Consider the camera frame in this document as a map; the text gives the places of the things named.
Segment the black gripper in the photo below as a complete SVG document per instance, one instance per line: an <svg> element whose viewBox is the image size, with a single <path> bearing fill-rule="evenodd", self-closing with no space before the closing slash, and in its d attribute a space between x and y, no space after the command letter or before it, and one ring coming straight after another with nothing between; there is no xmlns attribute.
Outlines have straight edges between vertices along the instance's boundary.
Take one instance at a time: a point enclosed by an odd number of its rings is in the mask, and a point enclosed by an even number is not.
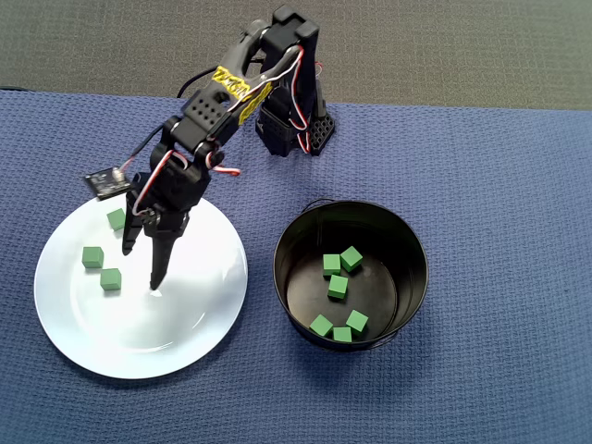
<svg viewBox="0 0 592 444"><path fill-rule="evenodd" d="M136 206L134 192L126 193L126 215L122 236L122 253L131 253L138 235L144 229L152 239L150 288L157 290L164 280L170 257L179 236L189 223L189 212L200 202L210 182L209 170L202 158L190 161L186 168L172 154L156 171L155 177Z"/></svg>

